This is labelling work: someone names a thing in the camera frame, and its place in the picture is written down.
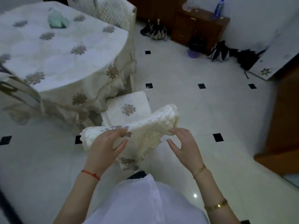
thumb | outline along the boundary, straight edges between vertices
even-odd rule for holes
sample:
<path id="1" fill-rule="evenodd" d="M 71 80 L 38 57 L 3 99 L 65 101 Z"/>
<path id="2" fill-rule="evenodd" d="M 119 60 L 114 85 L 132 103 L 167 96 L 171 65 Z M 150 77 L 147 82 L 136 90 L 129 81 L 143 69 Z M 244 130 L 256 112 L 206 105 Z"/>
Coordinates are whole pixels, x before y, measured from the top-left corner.
<path id="1" fill-rule="evenodd" d="M 128 139 L 124 139 L 119 145 L 118 147 L 116 147 L 114 149 L 114 153 L 118 156 L 126 147 L 128 143 Z"/>
<path id="2" fill-rule="evenodd" d="M 175 145 L 175 143 L 170 140 L 170 139 L 166 139 L 169 147 L 171 148 L 171 150 L 174 152 L 174 154 L 179 157 L 179 153 L 181 152 L 180 149 Z"/>

plastic bottle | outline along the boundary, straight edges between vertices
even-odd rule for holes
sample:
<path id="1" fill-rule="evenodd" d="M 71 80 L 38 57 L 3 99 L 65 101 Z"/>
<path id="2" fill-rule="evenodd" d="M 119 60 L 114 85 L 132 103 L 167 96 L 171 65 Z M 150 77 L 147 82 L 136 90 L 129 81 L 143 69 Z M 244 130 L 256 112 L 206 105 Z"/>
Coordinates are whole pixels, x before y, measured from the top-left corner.
<path id="1" fill-rule="evenodd" d="M 216 6 L 214 15 L 213 15 L 213 19 L 218 20 L 219 17 L 221 16 L 221 12 L 224 6 L 224 0 L 221 0 L 218 5 Z"/>

bracelet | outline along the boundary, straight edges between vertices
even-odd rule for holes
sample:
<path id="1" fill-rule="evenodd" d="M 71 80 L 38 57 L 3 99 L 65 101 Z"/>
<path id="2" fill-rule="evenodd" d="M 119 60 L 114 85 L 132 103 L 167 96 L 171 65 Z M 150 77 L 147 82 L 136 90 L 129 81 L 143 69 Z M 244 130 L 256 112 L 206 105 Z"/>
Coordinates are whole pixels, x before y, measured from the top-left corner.
<path id="1" fill-rule="evenodd" d="M 205 168 L 207 168 L 207 167 L 206 167 L 206 165 L 204 164 L 204 165 L 202 166 L 202 168 L 200 168 L 199 172 L 198 172 L 196 175 L 193 176 L 193 178 L 195 179 L 196 176 L 197 176 L 200 172 L 202 172 Z"/>
<path id="2" fill-rule="evenodd" d="M 212 210 L 215 210 L 217 208 L 221 208 L 225 205 L 227 205 L 227 200 L 224 198 L 224 200 L 220 204 L 217 204 L 217 205 L 214 205 L 214 206 L 211 206 L 211 207 L 205 206 L 204 208 L 206 209 L 206 211 L 212 211 Z"/>
<path id="3" fill-rule="evenodd" d="M 91 175 L 92 177 L 96 178 L 97 180 L 101 180 L 101 178 L 99 176 L 97 176 L 97 174 L 90 173 L 87 170 L 82 170 L 81 172 L 87 173 L 87 174 Z"/>

gold bracelet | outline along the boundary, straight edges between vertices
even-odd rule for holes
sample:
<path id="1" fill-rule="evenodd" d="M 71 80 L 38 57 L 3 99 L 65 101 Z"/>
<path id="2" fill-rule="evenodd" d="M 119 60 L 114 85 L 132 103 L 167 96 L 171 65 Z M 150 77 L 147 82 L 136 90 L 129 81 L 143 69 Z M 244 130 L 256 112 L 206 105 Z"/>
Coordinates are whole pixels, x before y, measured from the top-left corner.
<path id="1" fill-rule="evenodd" d="M 217 204 L 217 205 L 211 206 L 211 207 L 205 206 L 204 208 L 206 209 L 206 211 L 213 211 L 213 210 L 215 210 L 217 208 L 221 208 L 225 205 L 227 205 L 227 200 L 224 198 L 224 200 L 220 204 Z"/>
<path id="2" fill-rule="evenodd" d="M 193 176 L 193 178 L 195 179 L 195 178 L 196 178 L 196 176 L 197 176 L 197 175 L 198 175 L 200 172 L 202 172 L 202 171 L 203 171 L 203 169 L 205 169 L 205 168 L 207 168 L 207 167 L 206 167 L 206 165 L 204 164 L 204 165 L 203 165 L 203 167 L 202 167 L 202 168 L 200 168 L 199 172 L 198 172 L 196 175 L 194 175 L 194 176 Z"/>

person's left hand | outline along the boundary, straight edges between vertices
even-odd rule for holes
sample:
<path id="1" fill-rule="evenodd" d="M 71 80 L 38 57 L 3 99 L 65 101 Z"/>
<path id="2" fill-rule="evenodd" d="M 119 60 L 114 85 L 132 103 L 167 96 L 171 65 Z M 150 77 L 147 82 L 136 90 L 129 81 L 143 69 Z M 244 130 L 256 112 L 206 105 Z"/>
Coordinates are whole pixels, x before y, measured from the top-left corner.
<path id="1" fill-rule="evenodd" d="M 128 139 L 124 139 L 116 148 L 113 148 L 113 143 L 126 131 L 127 129 L 117 129 L 100 134 L 90 147 L 84 170 L 101 177 L 125 149 Z"/>

